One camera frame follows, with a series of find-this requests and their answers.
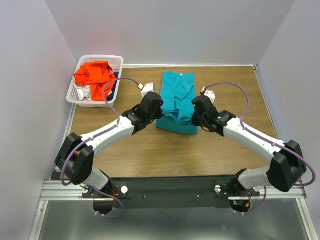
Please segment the teal t shirt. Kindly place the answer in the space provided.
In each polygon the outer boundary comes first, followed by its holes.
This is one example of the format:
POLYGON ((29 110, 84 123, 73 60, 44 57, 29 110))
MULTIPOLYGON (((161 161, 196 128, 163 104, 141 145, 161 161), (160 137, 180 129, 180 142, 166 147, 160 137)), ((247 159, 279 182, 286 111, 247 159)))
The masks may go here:
POLYGON ((155 126, 182 135, 196 135, 198 128, 192 124, 192 100, 196 97, 194 74, 165 71, 160 96, 163 117, 156 120, 155 126))

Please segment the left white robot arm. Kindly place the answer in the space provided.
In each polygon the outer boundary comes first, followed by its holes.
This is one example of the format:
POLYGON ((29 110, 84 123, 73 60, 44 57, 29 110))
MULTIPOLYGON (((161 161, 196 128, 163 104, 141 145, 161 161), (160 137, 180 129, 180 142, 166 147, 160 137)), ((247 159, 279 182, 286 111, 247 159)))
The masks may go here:
POLYGON ((60 176, 67 177, 74 185, 85 184, 110 194, 112 180, 106 173, 93 167, 94 158, 108 146, 136 134, 154 120, 162 118, 163 103, 161 96, 151 91, 142 98, 141 103, 122 115, 117 115, 114 122, 81 136, 69 134, 54 161, 61 170, 60 176))

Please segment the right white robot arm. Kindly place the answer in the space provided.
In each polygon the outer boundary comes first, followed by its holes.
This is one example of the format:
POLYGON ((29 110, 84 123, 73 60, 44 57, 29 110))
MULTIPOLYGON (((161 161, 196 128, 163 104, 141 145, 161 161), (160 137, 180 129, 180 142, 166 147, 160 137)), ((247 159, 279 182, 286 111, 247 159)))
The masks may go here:
POLYGON ((240 170, 231 180, 232 190, 240 193, 254 187, 274 187, 287 193, 307 171, 297 142, 282 142, 242 123, 226 110, 217 111, 206 95, 194 98, 192 105, 194 126, 237 141, 269 163, 267 167, 240 170))

